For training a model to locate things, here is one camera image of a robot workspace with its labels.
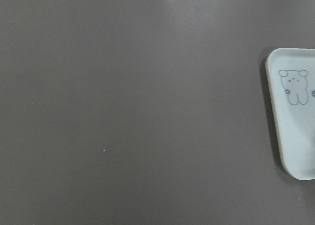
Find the gray table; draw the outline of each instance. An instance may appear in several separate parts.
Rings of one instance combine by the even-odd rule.
[[[313,225],[264,70],[314,0],[0,0],[1,225]]]

